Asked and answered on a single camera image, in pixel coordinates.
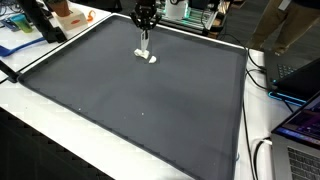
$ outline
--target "person's leg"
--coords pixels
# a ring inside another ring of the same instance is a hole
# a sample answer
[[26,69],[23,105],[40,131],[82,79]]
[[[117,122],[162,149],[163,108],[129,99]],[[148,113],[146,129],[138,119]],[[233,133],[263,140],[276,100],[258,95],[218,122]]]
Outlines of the person's leg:
[[282,26],[272,50],[281,55],[298,40],[320,18],[320,10],[291,3],[287,8],[288,17]]
[[270,0],[246,47],[260,50],[264,41],[286,18],[286,12],[278,9],[282,0]]

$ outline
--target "wire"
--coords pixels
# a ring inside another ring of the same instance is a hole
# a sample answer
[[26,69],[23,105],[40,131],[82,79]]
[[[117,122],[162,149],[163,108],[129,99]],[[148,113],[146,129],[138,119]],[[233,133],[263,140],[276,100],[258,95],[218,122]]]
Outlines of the wire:
[[204,16],[204,11],[205,11],[205,9],[206,9],[206,8],[204,8],[204,9],[202,10],[202,14],[201,14],[200,21],[201,21],[201,24],[202,24],[202,26],[203,26],[203,29],[207,30],[206,25],[203,23],[203,16]]
[[255,172],[255,175],[256,175],[256,180],[258,180],[258,170],[257,170],[258,152],[259,152],[260,146],[265,142],[265,140],[270,140],[270,137],[263,138],[258,143],[258,145],[257,145],[257,147],[256,147],[256,149],[254,150],[254,153],[253,153],[253,168],[254,168],[254,172]]
[[225,21],[224,34],[222,34],[221,37],[219,38],[220,41],[224,40],[224,38],[226,37],[227,28],[228,28],[228,18]]
[[284,104],[288,107],[288,109],[291,111],[291,113],[293,113],[292,108],[290,107],[290,105],[287,103],[287,101],[283,100]]
[[8,13],[8,14],[22,13],[23,12],[23,10],[19,7],[19,5],[18,5],[18,3],[16,1],[0,0],[0,17],[2,17],[4,15],[8,15],[8,14],[6,14],[8,8],[13,12],[13,13]]
[[253,179],[256,179],[255,178],[255,174],[254,174],[253,163],[252,163],[252,156],[251,156],[251,149],[250,149],[250,142],[249,142],[249,133],[248,133],[248,125],[247,125],[247,116],[246,116],[246,110],[245,110],[245,106],[244,106],[244,101],[243,101],[243,104],[242,104],[242,111],[243,111],[244,129],[245,129],[246,141],[247,141],[247,149],[248,149],[250,166],[251,166],[251,173],[252,173]]
[[268,90],[267,88],[265,88],[265,87],[261,86],[260,84],[258,84],[258,83],[253,79],[253,77],[251,76],[250,71],[248,71],[247,69],[246,69],[246,75],[249,75],[250,79],[252,80],[252,82],[253,82],[256,86],[258,86],[258,87],[261,88],[261,89]]
[[250,69],[250,70],[248,70],[249,73],[252,72],[252,71],[257,71],[257,72],[259,72],[259,73],[261,73],[261,74],[264,74],[264,71],[262,71],[261,69]]
[[237,159],[236,159],[236,162],[240,159],[240,154],[238,153],[238,156],[237,156]]
[[[233,35],[231,35],[231,34],[222,34],[221,36],[230,36],[230,37],[232,37],[234,40],[236,40],[244,49],[247,49],[246,46],[243,45],[243,44],[241,43],[241,41],[240,41],[239,39],[237,39],[236,37],[234,37]],[[249,59],[250,59],[250,61],[252,62],[252,64],[254,64],[254,65],[255,65],[256,67],[258,67],[259,69],[266,71],[266,68],[265,68],[265,67],[259,66],[257,63],[255,63],[255,62],[253,61],[253,59],[252,59],[252,57],[251,57],[251,55],[250,55],[250,48],[248,48],[248,56],[249,56]]]

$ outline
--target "person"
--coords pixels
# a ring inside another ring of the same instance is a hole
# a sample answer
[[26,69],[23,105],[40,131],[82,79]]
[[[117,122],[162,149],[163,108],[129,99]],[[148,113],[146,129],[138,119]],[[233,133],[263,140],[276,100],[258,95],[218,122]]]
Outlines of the person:
[[263,50],[265,40],[283,24],[271,49],[280,56],[319,19],[320,0],[270,0],[246,46],[250,49]]

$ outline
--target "white block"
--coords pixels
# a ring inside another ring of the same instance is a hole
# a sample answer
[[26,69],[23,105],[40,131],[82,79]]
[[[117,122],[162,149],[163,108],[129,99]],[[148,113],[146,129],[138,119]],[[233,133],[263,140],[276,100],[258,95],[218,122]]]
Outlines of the white block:
[[70,8],[70,15],[66,17],[60,17],[54,12],[52,15],[66,31],[80,26],[88,26],[85,15],[76,8]]
[[144,52],[142,52],[140,49],[136,49],[136,50],[134,51],[134,54],[135,54],[136,56],[143,57],[144,59],[148,59],[150,53],[149,53],[148,50],[145,50]]
[[152,56],[150,61],[149,61],[149,64],[153,64],[157,61],[157,58],[155,56]]

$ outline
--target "black cable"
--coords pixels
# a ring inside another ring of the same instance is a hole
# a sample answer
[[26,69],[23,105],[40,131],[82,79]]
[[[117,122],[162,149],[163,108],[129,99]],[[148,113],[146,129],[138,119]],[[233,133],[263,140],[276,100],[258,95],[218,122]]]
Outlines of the black cable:
[[15,13],[21,13],[21,12],[22,12],[22,9],[21,9],[21,8],[18,8],[18,10],[14,10],[12,6],[13,6],[13,5],[8,6],[9,9],[11,9],[11,11],[13,11],[13,12],[15,12]]
[[[243,45],[239,39],[237,39],[236,37],[234,37],[233,35],[231,34],[222,34],[223,36],[230,36],[232,37],[233,39],[235,39],[244,49],[247,49],[245,45]],[[252,62],[252,64],[254,64],[256,67],[258,67],[259,69],[263,70],[263,71],[266,71],[266,68],[263,67],[263,66],[259,66],[257,63],[255,63],[250,55],[250,48],[248,48],[248,56],[249,56],[249,59],[250,61]]]
[[250,71],[248,71],[247,69],[246,69],[246,75],[249,75],[250,79],[252,80],[252,82],[253,82],[256,86],[258,86],[258,87],[261,88],[261,89],[268,90],[267,88],[265,88],[265,87],[261,86],[260,84],[258,84],[258,83],[253,79],[253,77],[251,76]]
[[270,137],[263,138],[258,143],[256,149],[254,150],[254,154],[253,154],[253,167],[254,167],[254,172],[256,174],[256,180],[258,180],[257,157],[258,157],[258,152],[259,152],[260,146],[264,143],[264,140],[270,140]]
[[20,12],[6,13],[6,14],[4,14],[4,15],[11,15],[11,14],[18,14],[18,13],[20,13]]
[[228,27],[228,18],[227,18],[226,21],[225,21],[224,33],[223,33],[222,35],[220,35],[220,34],[218,35],[218,37],[221,36],[220,38],[217,38],[217,39],[219,39],[220,41],[224,40],[224,38],[226,37],[225,35],[227,34],[227,27]]
[[242,110],[243,110],[244,129],[245,129],[245,134],[246,134],[247,149],[248,149],[248,154],[249,154],[251,173],[252,173],[253,179],[255,179],[254,168],[253,168],[252,157],[251,157],[251,149],[250,149],[249,133],[248,133],[248,125],[247,125],[247,116],[246,116],[246,110],[244,107],[244,101],[242,104]]
[[293,113],[292,108],[290,107],[290,105],[287,103],[287,101],[283,100],[284,104],[288,107],[288,109],[291,111],[291,113]]
[[259,73],[261,73],[261,74],[264,74],[264,71],[262,71],[261,69],[250,69],[250,70],[248,70],[249,73],[252,72],[252,71],[257,71],[257,72],[259,72]]
[[204,9],[202,10],[202,14],[201,14],[200,21],[201,21],[201,24],[202,24],[202,26],[203,26],[203,29],[207,30],[206,25],[203,23],[203,16],[204,16],[204,11],[205,11],[205,10],[206,10],[206,8],[204,8]]
[[237,159],[236,159],[236,162],[239,161],[240,159],[240,154],[238,153],[238,156],[237,156]]
[[0,4],[0,17],[4,16],[6,14],[6,12],[7,12],[7,6],[3,2],[1,2],[1,4]]

